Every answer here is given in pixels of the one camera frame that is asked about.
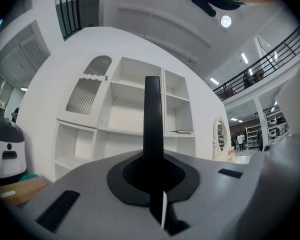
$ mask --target shelf unit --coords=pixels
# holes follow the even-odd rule
[[[102,91],[96,126],[79,126],[64,122],[62,116],[58,118],[54,161],[57,179],[85,163],[143,148],[146,76],[160,79],[164,149],[196,156],[194,132],[171,132],[194,130],[186,79],[131,58],[122,57],[117,65],[111,66],[114,70],[107,85],[103,85],[106,88]],[[91,81],[96,78],[82,73],[79,77]]]
[[[257,124],[257,125],[253,125],[253,126],[245,128],[248,149],[258,147],[258,145],[256,144],[257,140],[252,139],[252,138],[257,138],[257,135],[248,136],[248,134],[256,133],[258,130],[254,130],[254,129],[253,130],[248,130],[248,129],[256,128],[256,127],[259,127],[259,126],[260,126],[260,124]]]
[[[174,134],[173,131],[185,130],[193,131],[193,133],[188,134],[194,135],[194,124],[186,79],[168,70],[164,70],[164,90],[165,134],[172,135]]]
[[[287,122],[283,122],[281,124],[276,124],[274,126],[268,127],[268,131],[271,130],[271,129],[277,128],[279,126],[285,126],[286,124],[287,124]]]
[[[93,161],[96,133],[96,129],[63,121],[57,122],[54,145],[56,178],[69,170]]]

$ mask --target shelf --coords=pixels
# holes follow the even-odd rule
[[[103,127],[103,126],[98,127],[98,130],[105,131],[107,133],[123,134],[123,135],[130,135],[130,136],[143,136],[144,135],[144,133],[141,131],[112,129],[112,128]]]
[[[253,127],[257,127],[257,126],[260,126],[260,124],[257,124],[257,125],[254,125],[254,126],[250,126],[250,127],[246,127],[246,129],[250,129],[250,128],[253,128]]]
[[[194,138],[195,135],[193,133],[191,134],[182,134],[182,133],[176,133],[176,132],[170,132],[163,135],[164,138]]]
[[[111,82],[113,97],[116,100],[144,103],[145,88],[133,85],[122,84],[116,81]]]
[[[268,127],[268,131],[271,130],[271,129],[277,128],[277,127],[279,127],[279,126],[285,126],[286,124],[287,124],[287,122],[284,122],[284,123],[282,123],[282,124],[276,124],[276,125],[274,125],[274,126]]]
[[[168,93],[166,94],[166,107],[168,109],[178,109],[188,103],[189,103],[188,99],[181,98]]]
[[[120,84],[144,89],[146,76],[160,77],[160,84],[162,89],[161,67],[140,60],[123,57],[112,78],[112,82],[116,81]]]
[[[91,162],[91,160],[77,157],[77,156],[70,156],[70,157],[59,158],[54,162],[59,166],[72,170],[78,166],[82,166],[86,163]]]
[[[165,70],[165,92],[167,95],[189,99],[186,79],[180,75]]]
[[[58,121],[54,159],[90,160],[96,131],[96,129]]]

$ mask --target display shelf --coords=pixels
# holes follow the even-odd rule
[[[164,71],[165,92],[167,95],[189,100],[186,79],[168,70]]]
[[[70,171],[71,171],[71,169],[63,167],[62,165],[59,165],[57,163],[54,165],[54,172],[55,172],[56,180],[60,179],[61,177],[63,177],[67,173],[69,173]]]
[[[143,61],[123,57],[118,69],[114,73],[112,81],[144,89],[146,76],[160,77],[160,84],[162,86],[161,67]]]
[[[163,135],[164,138],[193,138],[195,135],[193,133],[181,134],[176,132],[169,132]]]
[[[103,127],[103,126],[98,127],[98,130],[105,131],[107,133],[124,134],[124,135],[131,135],[131,136],[143,136],[144,135],[144,133],[142,131],[111,129],[111,128]]]
[[[78,156],[71,156],[71,157],[63,157],[59,158],[54,161],[57,165],[62,166],[67,169],[74,169],[78,166],[82,166],[86,163],[92,162],[91,159],[85,159]]]
[[[114,81],[111,82],[111,88],[113,97],[116,100],[144,103],[145,88],[122,84]]]
[[[257,124],[257,125],[254,125],[254,126],[250,126],[250,127],[246,127],[246,129],[250,129],[250,128],[253,128],[253,127],[257,127],[257,126],[260,126],[260,124]]]
[[[271,129],[277,128],[279,126],[285,126],[286,124],[287,124],[287,122],[283,122],[281,124],[276,124],[274,126],[268,127],[268,131],[271,130]]]
[[[193,131],[191,104],[185,78],[165,70],[164,83],[165,134],[178,134],[173,132],[177,130]]]
[[[54,159],[92,158],[96,129],[58,121],[55,135]]]
[[[168,109],[178,109],[185,104],[189,104],[189,100],[175,95],[166,94],[166,107]]]

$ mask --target black metal bars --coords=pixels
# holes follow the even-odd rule
[[[65,2],[59,0],[59,6],[60,6],[61,19],[62,19],[62,21],[59,20],[59,24],[61,30],[64,29],[62,35],[63,38],[66,39],[69,36],[73,35],[75,32],[80,31],[82,29],[81,21],[80,21],[80,0],[65,0]]]
[[[300,26],[279,45],[213,92],[221,101],[238,94],[287,64],[300,53]]]

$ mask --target balcony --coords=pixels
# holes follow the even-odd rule
[[[279,45],[213,92],[224,101],[261,82],[300,54],[300,26]]]

